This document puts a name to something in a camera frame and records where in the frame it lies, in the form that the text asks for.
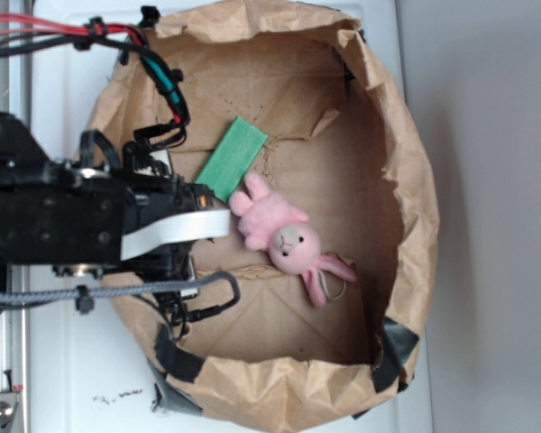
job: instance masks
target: bunny face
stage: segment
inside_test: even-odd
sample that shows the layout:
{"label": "bunny face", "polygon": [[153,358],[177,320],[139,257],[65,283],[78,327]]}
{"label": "bunny face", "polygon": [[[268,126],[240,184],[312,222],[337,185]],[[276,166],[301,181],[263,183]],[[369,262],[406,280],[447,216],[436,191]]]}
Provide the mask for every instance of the bunny face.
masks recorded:
{"label": "bunny face", "polygon": [[277,230],[269,245],[273,264],[285,273],[308,271],[320,255],[318,234],[304,223],[292,223]]}

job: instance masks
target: red wire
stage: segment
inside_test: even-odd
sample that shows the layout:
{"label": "red wire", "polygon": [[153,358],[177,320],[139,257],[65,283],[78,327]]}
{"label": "red wire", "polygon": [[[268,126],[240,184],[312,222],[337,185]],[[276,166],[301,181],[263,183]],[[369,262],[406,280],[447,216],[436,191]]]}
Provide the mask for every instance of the red wire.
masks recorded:
{"label": "red wire", "polygon": [[170,112],[172,113],[172,118],[174,119],[174,121],[179,124],[182,121],[180,116],[177,115],[172,108],[170,109]]}
{"label": "red wire", "polygon": [[[59,34],[71,34],[78,36],[88,36],[89,29],[87,26],[75,26],[69,24],[55,23],[53,21],[44,20],[37,18],[32,15],[25,14],[15,14],[2,12],[0,13],[0,23],[22,23],[28,24],[31,26],[31,30],[23,29],[12,29],[13,31],[18,32],[50,32],[50,33],[59,33]],[[34,27],[35,25],[43,26],[41,28]],[[131,39],[139,44],[144,44],[144,36],[138,27],[135,27],[130,24],[120,24],[120,23],[109,23],[106,25],[107,32],[109,34],[126,32],[131,37]],[[95,24],[95,32],[99,36],[103,36],[104,28],[100,24]],[[0,35],[11,34],[10,32],[0,32]]]}

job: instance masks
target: black tape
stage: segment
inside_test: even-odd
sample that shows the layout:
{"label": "black tape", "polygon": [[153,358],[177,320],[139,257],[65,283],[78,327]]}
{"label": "black tape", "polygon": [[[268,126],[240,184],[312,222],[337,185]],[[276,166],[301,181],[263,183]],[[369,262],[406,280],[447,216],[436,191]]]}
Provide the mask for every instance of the black tape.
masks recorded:
{"label": "black tape", "polygon": [[383,319],[382,360],[372,372],[376,392],[385,391],[397,380],[418,340],[419,336],[404,325],[392,318]]}
{"label": "black tape", "polygon": [[356,77],[351,71],[351,69],[349,68],[349,65],[345,63],[344,64],[344,81],[348,83],[349,81],[353,81],[355,78]]}
{"label": "black tape", "polygon": [[356,421],[357,419],[359,419],[359,418],[362,417],[363,415],[366,415],[367,413],[369,413],[369,410],[370,410],[370,409],[364,410],[364,411],[359,412],[359,413],[355,413],[355,414],[353,415],[353,419]]}
{"label": "black tape", "polygon": [[408,383],[399,382],[399,392],[403,392],[408,388]]}
{"label": "black tape", "polygon": [[154,379],[156,380],[157,396],[156,406],[166,410],[186,413],[188,415],[202,416],[202,408],[186,393],[173,388],[166,382],[164,374],[161,374],[154,365],[148,362]]}
{"label": "black tape", "polygon": [[172,377],[182,382],[194,383],[205,359],[180,349],[169,337],[166,326],[161,326],[154,345],[156,358]]}

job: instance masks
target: cardboard flap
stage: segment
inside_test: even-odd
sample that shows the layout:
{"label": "cardboard flap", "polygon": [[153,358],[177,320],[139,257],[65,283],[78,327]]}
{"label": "cardboard flap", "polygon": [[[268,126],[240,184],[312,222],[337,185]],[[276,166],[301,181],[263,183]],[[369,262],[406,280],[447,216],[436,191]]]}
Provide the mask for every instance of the cardboard flap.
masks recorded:
{"label": "cardboard flap", "polygon": [[160,38],[190,35],[201,42],[251,39],[261,32],[300,32],[318,27],[356,30],[359,20],[334,9],[283,0],[227,0],[162,17]]}
{"label": "cardboard flap", "polygon": [[211,356],[194,384],[171,376],[167,382],[192,392],[204,416],[278,433],[301,431],[372,408],[396,392],[392,388],[376,392],[368,365],[300,363],[291,358],[247,364]]}

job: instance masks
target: wire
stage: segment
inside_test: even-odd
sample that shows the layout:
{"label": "wire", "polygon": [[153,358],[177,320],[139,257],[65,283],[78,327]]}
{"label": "wire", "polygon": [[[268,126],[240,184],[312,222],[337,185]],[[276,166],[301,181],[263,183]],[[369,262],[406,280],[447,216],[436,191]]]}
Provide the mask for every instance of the wire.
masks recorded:
{"label": "wire", "polygon": [[[234,298],[222,306],[216,306],[219,309],[226,309],[233,306],[240,299],[240,291],[236,278],[224,271],[215,272],[204,278],[193,281],[154,281],[147,282],[137,286],[95,288],[88,291],[90,298],[117,298],[121,296],[142,295],[143,293],[168,293],[172,291],[181,291],[186,289],[196,289],[206,286],[218,280],[227,280],[230,282]],[[21,306],[26,304],[48,303],[57,300],[79,299],[82,296],[79,289],[69,290],[45,290],[27,293],[5,293],[0,292],[0,305]]]}
{"label": "wire", "polygon": [[153,302],[151,302],[150,300],[146,298],[143,298],[140,295],[134,295],[133,298],[144,302],[146,305],[150,306],[154,311],[156,311],[160,315],[162,320],[164,320],[164,322],[166,323],[166,329],[167,329],[167,332],[169,333],[169,339],[171,341],[177,342],[182,338],[182,331],[180,331],[180,336],[178,337],[178,339],[174,337],[174,333],[172,332],[172,325],[170,324],[169,318],[167,318],[165,314],[162,311],[160,311],[160,309],[156,306],[156,304],[154,304]]}
{"label": "wire", "polygon": [[179,147],[187,140],[187,135],[185,131],[180,131],[171,137],[162,140],[161,142],[151,144],[152,151],[162,151],[164,149],[174,149]]}
{"label": "wire", "polygon": [[106,162],[108,162],[110,167],[115,169],[120,168],[118,151],[112,143],[110,143],[110,140],[97,129],[85,131],[80,135],[80,167],[86,168],[94,166],[95,145],[102,151],[106,158]]}
{"label": "wire", "polygon": [[[0,13],[0,23],[19,23],[24,27],[0,30],[0,58],[28,54],[51,47],[72,43],[78,50],[87,50],[92,44],[99,44],[123,51],[133,51],[141,55],[141,62],[149,77],[165,99],[172,112],[175,125],[186,136],[184,126],[190,118],[184,97],[179,91],[180,78],[173,74],[166,62],[156,52],[148,48],[148,40],[142,30],[132,24],[104,23],[95,17],[82,26],[56,23],[32,15]],[[119,42],[107,39],[108,34],[125,32],[130,41]],[[47,37],[43,41],[32,41],[15,46],[5,46],[11,41],[28,40],[33,37]]]}
{"label": "wire", "polygon": [[7,310],[33,309],[33,308],[41,307],[43,305],[48,305],[51,303],[52,302],[31,302],[31,303],[25,303],[25,304],[20,304],[20,305],[0,304],[0,309],[7,309]]}
{"label": "wire", "polygon": [[184,304],[182,303],[182,299],[180,299],[179,295],[177,297],[175,297],[174,302],[177,304],[177,307],[179,308],[179,311],[182,312],[182,323],[180,324],[180,333],[179,333],[179,336],[177,336],[176,339],[175,339],[175,341],[180,341],[182,339],[182,337],[186,334],[187,313],[186,313],[186,310],[184,309]]}

